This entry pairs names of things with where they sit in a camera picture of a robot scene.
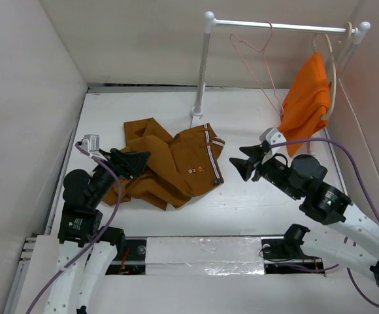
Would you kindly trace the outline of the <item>brown trousers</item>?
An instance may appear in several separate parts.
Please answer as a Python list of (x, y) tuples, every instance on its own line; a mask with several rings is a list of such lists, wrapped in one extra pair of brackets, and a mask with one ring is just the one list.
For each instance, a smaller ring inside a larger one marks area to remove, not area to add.
[(189, 128), (172, 136), (154, 118), (124, 123), (126, 146), (122, 152), (150, 152), (144, 173), (106, 193), (104, 203), (144, 200), (165, 210), (179, 208), (224, 183), (218, 164), (225, 142), (210, 124)]

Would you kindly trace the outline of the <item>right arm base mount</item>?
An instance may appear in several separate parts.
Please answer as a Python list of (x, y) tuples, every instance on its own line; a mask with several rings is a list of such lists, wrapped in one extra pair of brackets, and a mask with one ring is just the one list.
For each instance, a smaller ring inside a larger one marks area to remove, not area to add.
[(324, 274), (322, 259), (305, 256), (303, 253), (289, 253), (282, 245), (281, 237), (264, 237), (261, 239), (259, 256), (264, 263), (265, 274)]

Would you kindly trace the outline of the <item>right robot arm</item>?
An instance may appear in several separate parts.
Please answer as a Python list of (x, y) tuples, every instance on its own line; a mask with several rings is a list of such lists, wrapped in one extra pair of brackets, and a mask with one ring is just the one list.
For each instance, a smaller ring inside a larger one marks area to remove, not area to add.
[(334, 260), (374, 281), (379, 288), (379, 225), (369, 219), (349, 196), (324, 182), (327, 168), (307, 154), (282, 163), (279, 153), (266, 159), (268, 144), (242, 147), (248, 159), (230, 158), (244, 181), (265, 179), (293, 200), (308, 218), (346, 236), (354, 242), (347, 247), (319, 236), (306, 226), (292, 224), (284, 234), (281, 248), (289, 257), (300, 254)]

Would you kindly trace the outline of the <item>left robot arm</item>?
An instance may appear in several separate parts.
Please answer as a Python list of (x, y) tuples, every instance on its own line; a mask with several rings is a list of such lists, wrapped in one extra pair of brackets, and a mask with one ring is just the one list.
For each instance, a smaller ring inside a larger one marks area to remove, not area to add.
[(109, 223), (102, 226), (97, 207), (114, 184), (141, 176), (150, 158), (149, 152), (88, 148), (84, 141), (76, 147), (97, 167), (92, 173), (75, 169), (64, 178), (57, 272), (46, 285), (45, 313), (90, 312), (108, 267), (126, 250), (124, 231)]

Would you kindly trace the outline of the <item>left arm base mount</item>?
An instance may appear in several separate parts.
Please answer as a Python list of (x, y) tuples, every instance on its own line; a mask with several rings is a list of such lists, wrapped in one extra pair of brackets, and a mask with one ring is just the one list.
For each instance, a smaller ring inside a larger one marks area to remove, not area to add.
[(144, 275), (146, 253), (146, 237), (127, 237), (124, 249), (111, 262), (106, 275)]

